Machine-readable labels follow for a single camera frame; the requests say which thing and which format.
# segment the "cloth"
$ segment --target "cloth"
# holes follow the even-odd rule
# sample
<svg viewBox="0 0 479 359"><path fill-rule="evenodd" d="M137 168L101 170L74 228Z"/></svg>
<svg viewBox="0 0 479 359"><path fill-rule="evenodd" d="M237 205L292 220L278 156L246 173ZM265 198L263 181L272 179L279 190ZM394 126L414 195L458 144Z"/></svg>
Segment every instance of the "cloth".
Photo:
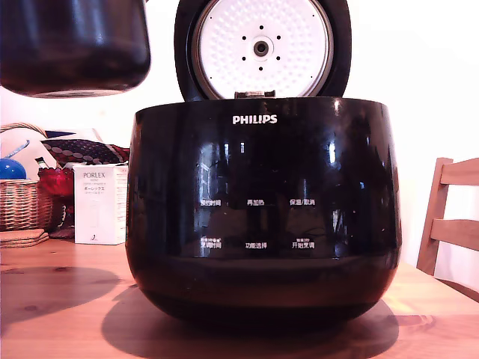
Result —
<svg viewBox="0 0 479 359"><path fill-rule="evenodd" d="M129 148L82 139L44 140L42 144L61 167L76 162L87 165L120 164L128 161Z"/></svg>
<svg viewBox="0 0 479 359"><path fill-rule="evenodd" d="M45 242L48 233L44 230L12 230L0 232L0 248L32 247Z"/></svg>

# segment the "lid hinge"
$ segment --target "lid hinge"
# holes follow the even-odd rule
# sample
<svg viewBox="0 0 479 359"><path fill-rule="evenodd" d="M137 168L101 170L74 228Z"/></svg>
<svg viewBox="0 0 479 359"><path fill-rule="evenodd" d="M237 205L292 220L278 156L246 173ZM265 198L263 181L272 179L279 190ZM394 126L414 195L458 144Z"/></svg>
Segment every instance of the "lid hinge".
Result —
<svg viewBox="0 0 479 359"><path fill-rule="evenodd" d="M235 92L235 99L265 99L265 98L276 98L276 91L246 91L246 92Z"/></svg>

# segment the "inner lid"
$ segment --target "inner lid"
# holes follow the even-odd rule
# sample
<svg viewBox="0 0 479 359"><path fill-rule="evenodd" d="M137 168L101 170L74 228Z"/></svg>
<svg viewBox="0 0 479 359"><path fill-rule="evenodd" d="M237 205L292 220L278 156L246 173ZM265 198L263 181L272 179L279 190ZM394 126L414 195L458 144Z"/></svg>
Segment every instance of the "inner lid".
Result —
<svg viewBox="0 0 479 359"><path fill-rule="evenodd" d="M331 23L317 0L212 0L192 38L195 75L210 99L251 91L316 96L333 54Z"/></svg>

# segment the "black rice cooker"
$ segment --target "black rice cooker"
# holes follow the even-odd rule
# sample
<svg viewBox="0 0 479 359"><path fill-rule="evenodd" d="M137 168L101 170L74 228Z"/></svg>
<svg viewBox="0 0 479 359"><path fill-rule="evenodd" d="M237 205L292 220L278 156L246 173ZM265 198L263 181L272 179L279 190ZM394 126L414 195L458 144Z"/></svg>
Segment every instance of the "black rice cooker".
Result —
<svg viewBox="0 0 479 359"><path fill-rule="evenodd" d="M160 310L321 327L368 311L401 248L388 109L342 98L345 0L182 0L185 102L139 111L126 252Z"/></svg>

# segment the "glossy black surface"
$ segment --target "glossy black surface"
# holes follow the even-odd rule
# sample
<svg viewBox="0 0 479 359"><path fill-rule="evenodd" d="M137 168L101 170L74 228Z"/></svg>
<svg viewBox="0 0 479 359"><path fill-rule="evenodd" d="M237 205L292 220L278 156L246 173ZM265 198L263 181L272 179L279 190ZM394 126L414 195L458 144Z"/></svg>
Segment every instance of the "glossy black surface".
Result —
<svg viewBox="0 0 479 359"><path fill-rule="evenodd" d="M234 124L265 114L277 122ZM126 251L140 289L167 313L326 325L372 307L394 276L401 232L384 105L157 106L137 113L131 150Z"/></svg>
<svg viewBox="0 0 479 359"><path fill-rule="evenodd" d="M0 5L1 85L8 90L26 96L125 91L150 69L143 0L1 0Z"/></svg>
<svg viewBox="0 0 479 359"><path fill-rule="evenodd" d="M331 72L318 96L343 96L350 77L352 31L346 0L318 0L331 23L335 55ZM192 66L192 36L201 12L210 0L180 0L174 23L174 56L178 84L185 101L208 99Z"/></svg>

